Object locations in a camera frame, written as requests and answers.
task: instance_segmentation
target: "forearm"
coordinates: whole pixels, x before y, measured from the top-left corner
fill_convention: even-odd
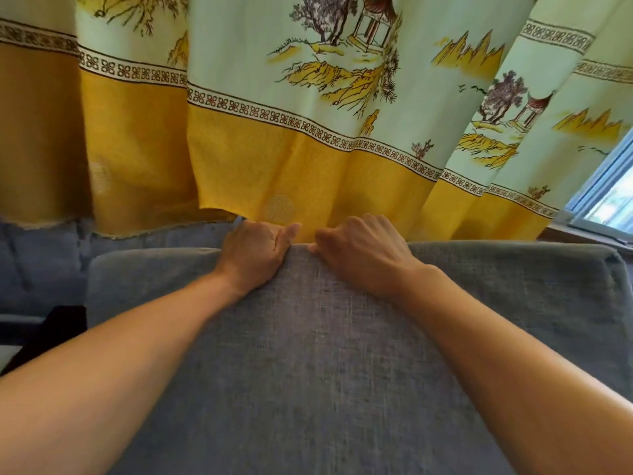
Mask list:
[[[423,286],[412,282],[401,303],[435,341],[519,473],[624,473],[633,467],[627,400],[443,274]]]
[[[0,379],[0,474],[101,474],[205,321],[233,301],[212,276],[139,306]]]

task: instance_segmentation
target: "gray linen fabric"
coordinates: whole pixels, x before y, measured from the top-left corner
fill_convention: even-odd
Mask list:
[[[466,241],[411,249],[631,398],[633,300],[613,250]],[[89,326],[185,286],[217,255],[146,249],[99,257]],[[294,246],[271,283],[208,324],[111,473],[512,470],[434,345]]]

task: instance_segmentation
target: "printed curtain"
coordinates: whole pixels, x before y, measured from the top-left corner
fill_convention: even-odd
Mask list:
[[[633,0],[0,0],[0,216],[534,239],[633,122]]]

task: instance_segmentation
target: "hand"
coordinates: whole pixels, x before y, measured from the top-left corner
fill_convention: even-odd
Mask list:
[[[226,282],[228,289],[242,298],[273,278],[300,229],[300,223],[281,227],[243,221],[224,239],[212,275]]]
[[[351,216],[335,229],[317,230],[308,249],[344,282],[392,303],[399,302],[412,280],[442,273],[417,260],[383,215]]]

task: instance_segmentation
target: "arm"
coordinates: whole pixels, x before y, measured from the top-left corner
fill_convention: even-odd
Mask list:
[[[203,325],[273,277],[298,229],[244,222],[214,272],[0,379],[0,474],[107,472]]]
[[[633,405],[416,260],[386,218],[318,231],[310,250],[434,340],[518,473],[633,471]]]

